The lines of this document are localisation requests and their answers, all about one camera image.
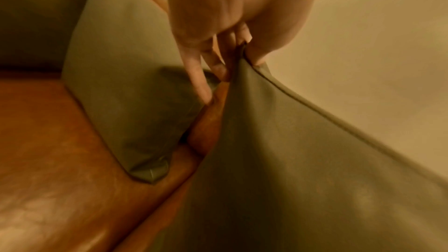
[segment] green cushion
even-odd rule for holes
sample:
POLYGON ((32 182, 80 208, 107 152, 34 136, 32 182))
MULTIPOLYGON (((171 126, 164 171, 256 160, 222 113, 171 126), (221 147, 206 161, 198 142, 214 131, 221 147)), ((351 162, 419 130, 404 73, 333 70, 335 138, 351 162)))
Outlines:
POLYGON ((166 175, 202 107, 168 17, 151 0, 87 0, 63 80, 123 168, 147 182, 166 175))
POLYGON ((445 252, 446 180, 241 60, 163 252, 445 252))
POLYGON ((60 70, 86 0, 0 0, 0 66, 60 70))

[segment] gray-green fabric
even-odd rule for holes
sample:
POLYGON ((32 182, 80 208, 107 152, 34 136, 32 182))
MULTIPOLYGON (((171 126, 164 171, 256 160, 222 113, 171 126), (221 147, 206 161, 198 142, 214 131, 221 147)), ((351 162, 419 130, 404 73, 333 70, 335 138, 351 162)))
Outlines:
POLYGON ((126 171, 148 182, 168 172, 202 107, 168 17, 151 0, 87 0, 63 80, 126 171))
POLYGON ((238 64, 162 252, 446 252, 446 180, 238 64))
POLYGON ((60 70, 86 0, 0 0, 0 66, 60 70))

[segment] hand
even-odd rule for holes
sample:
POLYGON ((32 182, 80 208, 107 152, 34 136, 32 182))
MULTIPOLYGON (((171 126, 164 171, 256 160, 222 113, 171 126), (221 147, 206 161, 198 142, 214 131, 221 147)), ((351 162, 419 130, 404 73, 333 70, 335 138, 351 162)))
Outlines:
POLYGON ((168 0, 173 35, 190 80, 204 103, 212 93, 201 56, 222 81, 230 79, 237 45, 253 65, 289 43, 302 27, 314 0, 168 0), (213 50, 217 36, 222 58, 213 50))

